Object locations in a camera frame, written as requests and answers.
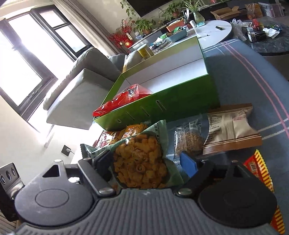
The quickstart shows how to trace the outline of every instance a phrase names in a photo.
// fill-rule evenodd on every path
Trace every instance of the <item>yellow cylindrical container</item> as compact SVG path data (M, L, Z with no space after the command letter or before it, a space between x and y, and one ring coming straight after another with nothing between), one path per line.
M141 56L146 60L154 55L154 53L151 51L151 49L147 46L147 44L144 44L140 46L137 51L141 54Z

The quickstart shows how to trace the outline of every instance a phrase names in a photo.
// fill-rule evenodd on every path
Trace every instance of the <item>window frame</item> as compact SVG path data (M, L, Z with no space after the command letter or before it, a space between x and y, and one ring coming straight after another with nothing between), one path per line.
M54 11L64 22L64 24L51 27L47 21L40 15L41 13ZM72 23L60 12L55 5L48 5L30 10L32 18L53 38L53 40L59 45L59 47L73 60L75 61L83 52L92 47L85 37L72 25ZM56 32L57 29L70 26L72 31L80 38L81 41L86 45L79 51L75 52Z
M58 80L57 77L22 43L7 19L0 21L0 33L12 44L12 49L17 51L28 66L40 77L41 82L28 94L20 105L15 102L0 88L3 99L25 120L28 121L39 104L43 101L49 89Z

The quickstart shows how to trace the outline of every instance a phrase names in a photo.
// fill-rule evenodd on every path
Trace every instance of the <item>plant pot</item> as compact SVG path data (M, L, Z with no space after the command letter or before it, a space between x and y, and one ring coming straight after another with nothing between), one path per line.
M176 12L173 12L172 15L176 19L179 16L179 10L175 9Z
M196 24L200 22L205 22L205 18L198 11L193 11L193 15Z
M143 30L144 34L150 34L152 32L152 29L148 29L148 30Z

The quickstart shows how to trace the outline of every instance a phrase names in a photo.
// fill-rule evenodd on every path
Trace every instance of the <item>beige snack package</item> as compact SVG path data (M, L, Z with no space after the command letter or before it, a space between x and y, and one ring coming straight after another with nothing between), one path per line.
M261 135L248 124L252 109L252 104L236 104L211 110L203 154L262 145Z

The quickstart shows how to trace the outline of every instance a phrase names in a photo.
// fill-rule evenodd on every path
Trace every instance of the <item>tissue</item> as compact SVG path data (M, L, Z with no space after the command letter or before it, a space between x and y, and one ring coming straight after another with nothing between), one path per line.
M275 29L267 29L267 28L263 28L263 31L266 33L266 36L267 37L271 37L271 38L274 38L276 37L280 32L275 30Z

